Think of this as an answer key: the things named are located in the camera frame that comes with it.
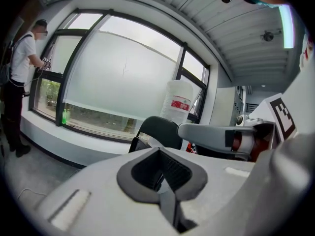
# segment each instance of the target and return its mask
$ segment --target backpack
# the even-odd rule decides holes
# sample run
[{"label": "backpack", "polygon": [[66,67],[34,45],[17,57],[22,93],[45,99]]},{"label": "backpack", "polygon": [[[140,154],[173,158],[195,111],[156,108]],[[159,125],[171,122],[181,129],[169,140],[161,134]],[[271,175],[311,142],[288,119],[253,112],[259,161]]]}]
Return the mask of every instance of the backpack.
[{"label": "backpack", "polygon": [[15,45],[13,44],[13,41],[11,41],[8,44],[8,47],[4,50],[0,67],[0,87],[5,85],[9,81],[14,50],[18,47],[22,40],[24,40],[27,37],[32,37],[32,35],[30,34],[25,35]]}]

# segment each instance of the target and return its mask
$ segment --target ceiling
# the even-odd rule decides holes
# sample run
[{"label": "ceiling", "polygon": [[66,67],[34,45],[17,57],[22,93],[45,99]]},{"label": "ceiling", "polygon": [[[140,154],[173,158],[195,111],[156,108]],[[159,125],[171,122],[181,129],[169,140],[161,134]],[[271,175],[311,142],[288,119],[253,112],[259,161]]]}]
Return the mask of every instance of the ceiling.
[{"label": "ceiling", "polygon": [[[278,8],[243,0],[228,4],[221,0],[159,1],[188,17],[206,34],[234,85],[268,85],[270,90],[283,91],[297,74],[302,27],[296,20],[295,48],[284,49]],[[270,42],[262,39],[266,31],[274,34]]]}]

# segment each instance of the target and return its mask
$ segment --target ceiling light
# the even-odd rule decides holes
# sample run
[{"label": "ceiling light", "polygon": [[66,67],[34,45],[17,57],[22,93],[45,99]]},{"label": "ceiling light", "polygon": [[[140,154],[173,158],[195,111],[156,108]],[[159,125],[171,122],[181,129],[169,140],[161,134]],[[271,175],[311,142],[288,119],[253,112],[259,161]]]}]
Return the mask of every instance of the ceiling light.
[{"label": "ceiling light", "polygon": [[293,48],[294,47],[294,26],[293,26],[293,18],[289,5],[281,5],[279,6],[279,11],[282,20],[283,27],[283,40],[284,40],[284,48]]}]

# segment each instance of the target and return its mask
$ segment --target corrugated ceiling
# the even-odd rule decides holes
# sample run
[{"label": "corrugated ceiling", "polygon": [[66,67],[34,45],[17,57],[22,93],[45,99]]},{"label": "corrugated ceiling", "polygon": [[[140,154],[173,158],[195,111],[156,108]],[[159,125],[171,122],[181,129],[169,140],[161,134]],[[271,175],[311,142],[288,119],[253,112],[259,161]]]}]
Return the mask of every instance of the corrugated ceiling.
[{"label": "corrugated ceiling", "polygon": [[[232,0],[161,0],[188,16],[212,39],[239,85],[279,84],[292,76],[294,51],[283,48],[282,22],[277,8]],[[274,34],[263,40],[266,31]]]}]

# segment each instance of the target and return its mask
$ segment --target red label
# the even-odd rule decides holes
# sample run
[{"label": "red label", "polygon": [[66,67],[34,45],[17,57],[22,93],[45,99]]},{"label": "red label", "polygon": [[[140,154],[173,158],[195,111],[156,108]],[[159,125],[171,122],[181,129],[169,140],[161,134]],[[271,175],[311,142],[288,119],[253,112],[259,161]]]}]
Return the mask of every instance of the red label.
[{"label": "red label", "polygon": [[171,107],[189,111],[189,105],[188,104],[184,104],[184,103],[177,101],[177,100],[172,101]]}]

